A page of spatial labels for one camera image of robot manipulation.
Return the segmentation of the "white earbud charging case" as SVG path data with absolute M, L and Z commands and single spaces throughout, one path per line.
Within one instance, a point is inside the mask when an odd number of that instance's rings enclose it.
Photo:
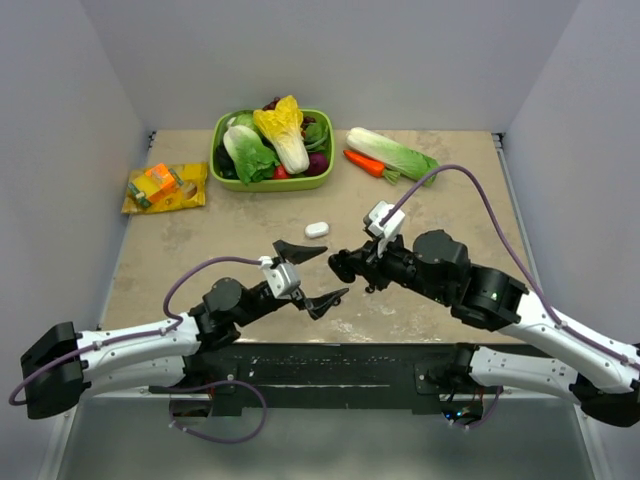
M 309 239 L 321 238 L 330 232 L 329 224 L 326 222 L 315 222 L 305 226 L 304 234 Z

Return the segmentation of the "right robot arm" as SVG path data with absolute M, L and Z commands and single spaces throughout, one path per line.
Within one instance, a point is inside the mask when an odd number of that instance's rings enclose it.
M 467 247 L 444 231 L 420 235 L 411 249 L 402 238 L 383 251 L 370 240 L 353 252 L 340 251 L 329 263 L 345 283 L 363 277 L 368 292 L 396 283 L 448 308 L 465 325 L 511 336 L 542 353 L 458 344 L 450 362 L 427 372 L 428 382 L 451 393 L 515 387 L 567 400 L 602 423 L 638 423 L 638 346 L 607 339 L 566 316 L 553 320 L 524 283 L 472 263 Z

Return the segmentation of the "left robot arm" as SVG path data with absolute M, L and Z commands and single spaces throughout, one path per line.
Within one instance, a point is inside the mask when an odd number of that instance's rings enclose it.
M 324 248 L 282 240 L 273 247 L 273 257 L 223 256 L 192 268 L 165 295 L 161 321 L 118 330 L 79 331 L 70 321 L 49 328 L 21 356 L 23 379 L 10 393 L 10 405 L 26 407 L 36 420 L 64 413 L 84 398 L 138 386 L 196 392 L 206 383 L 207 368 L 191 357 L 233 344 L 241 328 L 287 305 L 318 320 L 340 304 L 345 289 L 310 298 L 301 288 L 297 265 L 323 254 Z M 246 287 L 224 277 L 189 311 L 171 311 L 171 299 L 184 283 L 221 263 L 254 266 L 263 279 Z

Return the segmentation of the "black earbud charging case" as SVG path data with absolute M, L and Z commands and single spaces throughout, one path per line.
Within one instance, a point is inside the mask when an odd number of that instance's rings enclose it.
M 340 250 L 328 258 L 328 266 L 336 277 L 343 283 L 351 284 L 356 281 L 356 272 L 350 264 L 351 252 Z

